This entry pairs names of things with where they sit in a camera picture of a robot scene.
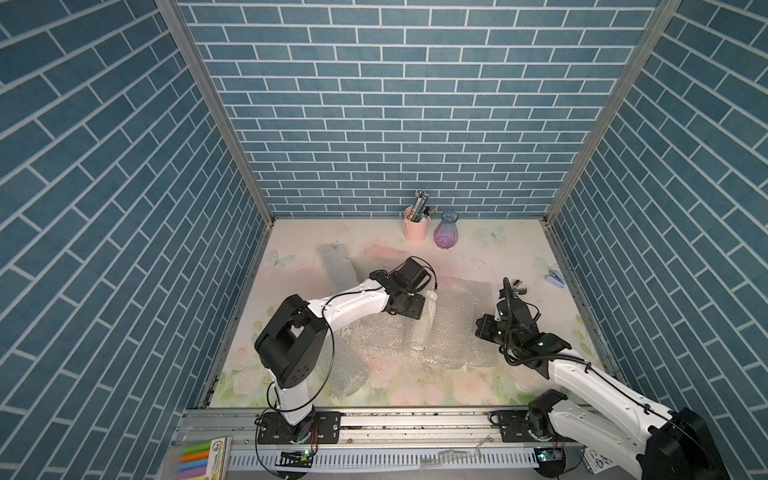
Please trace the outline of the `purple vase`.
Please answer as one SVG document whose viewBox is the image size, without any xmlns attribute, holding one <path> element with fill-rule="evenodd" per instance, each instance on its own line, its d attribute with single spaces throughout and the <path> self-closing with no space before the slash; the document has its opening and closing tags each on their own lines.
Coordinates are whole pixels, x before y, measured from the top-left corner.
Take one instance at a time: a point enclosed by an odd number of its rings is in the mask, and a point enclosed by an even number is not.
<svg viewBox="0 0 768 480">
<path fill-rule="evenodd" d="M 436 246 L 443 250 L 451 249 L 458 242 L 457 221 L 459 216 L 456 212 L 445 210 L 441 213 L 441 220 L 433 233 L 433 240 Z"/>
</svg>

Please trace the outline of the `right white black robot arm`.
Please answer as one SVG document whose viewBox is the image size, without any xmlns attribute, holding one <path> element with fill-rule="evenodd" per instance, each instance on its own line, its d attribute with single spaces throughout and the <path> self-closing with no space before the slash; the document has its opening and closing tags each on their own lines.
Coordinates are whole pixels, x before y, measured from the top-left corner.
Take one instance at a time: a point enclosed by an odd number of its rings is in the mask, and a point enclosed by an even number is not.
<svg viewBox="0 0 768 480">
<path fill-rule="evenodd" d="M 729 472 L 706 421 L 689 408 L 653 401 L 538 328 L 540 312 L 522 299 L 520 281 L 505 279 L 496 311 L 475 335 L 498 346 L 511 367 L 527 367 L 560 385 L 529 404 L 530 434 L 573 439 L 636 479 L 726 479 Z"/>
</svg>

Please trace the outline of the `cream ribbed cylinder vase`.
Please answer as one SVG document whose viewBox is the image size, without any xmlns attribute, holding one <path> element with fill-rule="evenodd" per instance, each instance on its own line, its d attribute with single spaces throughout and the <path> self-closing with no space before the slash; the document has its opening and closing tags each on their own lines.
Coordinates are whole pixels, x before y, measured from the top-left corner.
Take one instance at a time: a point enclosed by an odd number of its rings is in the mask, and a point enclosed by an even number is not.
<svg viewBox="0 0 768 480">
<path fill-rule="evenodd" d="M 424 306 L 421 317 L 414 320 L 409 326 L 406 336 L 407 345 L 414 351 L 423 351 L 426 348 L 426 342 L 433 327 L 437 310 L 438 295 L 430 290 L 424 294 Z"/>
</svg>

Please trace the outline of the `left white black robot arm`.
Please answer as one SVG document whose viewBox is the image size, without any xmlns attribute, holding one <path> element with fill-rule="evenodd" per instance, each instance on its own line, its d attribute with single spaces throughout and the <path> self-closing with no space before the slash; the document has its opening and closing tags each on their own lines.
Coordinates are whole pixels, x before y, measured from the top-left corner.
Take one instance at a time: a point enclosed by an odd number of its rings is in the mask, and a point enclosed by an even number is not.
<svg viewBox="0 0 768 480">
<path fill-rule="evenodd" d="M 371 272 L 359 285 L 330 296 L 305 300 L 297 294 L 286 297 L 253 342 L 262 366 L 271 378 L 275 399 L 267 400 L 258 425 L 274 428 L 285 443 L 315 440 L 319 426 L 308 378 L 327 341 L 330 360 L 323 379 L 328 383 L 336 357 L 337 331 L 373 314 L 403 316 L 417 323 L 431 317 L 433 304 L 428 286 L 438 288 L 435 269 L 421 257 L 410 256 L 391 270 Z"/>
</svg>

